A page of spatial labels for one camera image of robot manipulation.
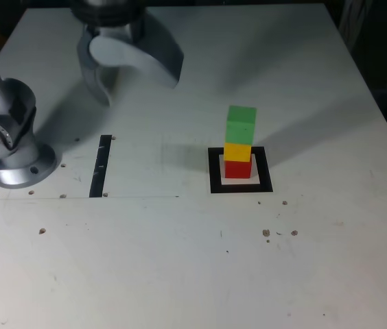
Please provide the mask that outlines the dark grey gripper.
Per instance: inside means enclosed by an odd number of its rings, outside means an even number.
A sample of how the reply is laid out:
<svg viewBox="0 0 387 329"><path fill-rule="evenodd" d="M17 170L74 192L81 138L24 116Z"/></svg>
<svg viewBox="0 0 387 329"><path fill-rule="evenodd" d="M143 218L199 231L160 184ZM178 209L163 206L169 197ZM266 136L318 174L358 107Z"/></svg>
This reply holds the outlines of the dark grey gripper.
<svg viewBox="0 0 387 329"><path fill-rule="evenodd" d="M137 20L122 26L85 25L77 53L84 83L103 106L111 102L113 68L130 66L174 88L184 60L184 53L170 31L147 10Z"/></svg>

